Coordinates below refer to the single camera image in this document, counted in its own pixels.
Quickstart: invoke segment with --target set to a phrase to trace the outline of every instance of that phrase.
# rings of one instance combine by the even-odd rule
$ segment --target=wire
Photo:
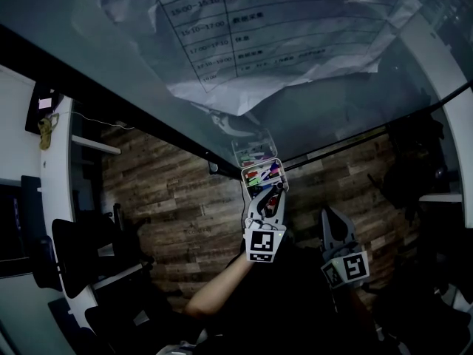
[[[242,210],[242,219],[241,224],[242,224],[242,232],[243,234],[245,233],[245,225],[243,224],[243,215],[245,214],[245,209],[246,209],[246,200],[245,200],[245,195],[243,194],[243,182],[239,182],[239,187],[242,189],[242,199],[243,199],[243,210]]]
[[[120,128],[125,129],[125,130],[134,129],[134,127],[124,127],[124,126],[121,126],[121,125],[118,125],[118,124],[109,124],[108,122],[103,122],[103,121],[95,120],[95,119],[93,119],[93,118],[87,118],[87,117],[86,117],[85,115],[83,115],[82,113],[74,112],[74,111],[72,111],[72,110],[71,110],[70,112],[61,113],[61,115],[65,115],[66,113],[74,113],[75,115],[80,115],[80,116],[84,117],[86,120],[99,122],[99,123],[101,123],[101,124],[105,124],[105,125],[109,125],[109,126],[119,126]]]

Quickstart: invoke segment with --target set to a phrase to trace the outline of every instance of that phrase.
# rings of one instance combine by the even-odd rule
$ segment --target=wood paneling
[[[150,216],[140,230],[142,249],[157,264],[152,277],[175,309],[215,277],[239,252],[243,210],[240,184],[209,175],[208,164],[188,152],[139,130],[108,129],[103,142],[120,147],[122,155],[103,159],[103,209],[121,203],[131,220]],[[394,163],[387,135],[287,172],[287,227],[298,246],[320,246],[319,212],[333,206],[354,222],[370,258],[370,282],[377,288],[392,277],[397,248],[413,241],[412,227],[371,184]],[[373,296],[360,291],[370,305]]]

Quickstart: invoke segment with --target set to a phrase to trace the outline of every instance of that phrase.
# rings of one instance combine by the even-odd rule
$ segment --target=yellow object
[[[59,114],[55,113],[49,118],[43,118],[38,122],[39,132],[41,134],[41,140],[39,142],[39,148],[41,150],[48,150],[51,146],[51,134],[56,125],[59,122]]]

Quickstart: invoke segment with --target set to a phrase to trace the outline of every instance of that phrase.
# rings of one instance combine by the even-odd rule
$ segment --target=glass surface
[[[427,0],[428,33],[473,78],[473,0]],[[132,104],[237,165],[232,140],[267,129],[288,160],[438,101],[416,54],[401,38],[378,71],[287,87],[241,117],[175,98],[93,0],[0,0],[0,23]],[[431,54],[435,64],[437,55]],[[444,65],[439,61],[440,72]],[[453,91],[462,83],[449,86]]]

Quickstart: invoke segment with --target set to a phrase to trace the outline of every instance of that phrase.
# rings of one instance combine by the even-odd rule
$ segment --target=human arm
[[[253,262],[248,262],[243,252],[191,298],[183,313],[198,319],[218,313],[252,266]]]

